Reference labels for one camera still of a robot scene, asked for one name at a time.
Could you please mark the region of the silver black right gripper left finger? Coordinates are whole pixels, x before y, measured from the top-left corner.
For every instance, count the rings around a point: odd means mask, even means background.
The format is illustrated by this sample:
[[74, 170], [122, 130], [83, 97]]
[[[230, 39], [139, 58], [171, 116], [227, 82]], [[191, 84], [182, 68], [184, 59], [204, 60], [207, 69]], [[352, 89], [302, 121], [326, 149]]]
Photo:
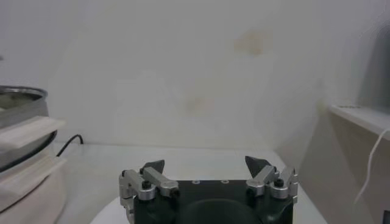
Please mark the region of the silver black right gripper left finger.
[[138, 198], [141, 201], [153, 200], [157, 194], [168, 197], [179, 197], [179, 183], [163, 175], [165, 161], [158, 160], [146, 163], [138, 172], [123, 170], [119, 175], [119, 195], [121, 199]]

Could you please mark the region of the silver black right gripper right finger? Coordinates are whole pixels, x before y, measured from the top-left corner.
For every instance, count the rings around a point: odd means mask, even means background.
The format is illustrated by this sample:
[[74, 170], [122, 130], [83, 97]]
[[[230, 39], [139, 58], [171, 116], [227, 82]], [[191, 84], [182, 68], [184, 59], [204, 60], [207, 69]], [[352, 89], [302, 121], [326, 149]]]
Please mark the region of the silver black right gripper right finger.
[[272, 198], [297, 200], [298, 174], [293, 167], [285, 167], [281, 172], [265, 159], [245, 156], [247, 168], [252, 176], [246, 181], [247, 188], [255, 197], [263, 196], [266, 189]]

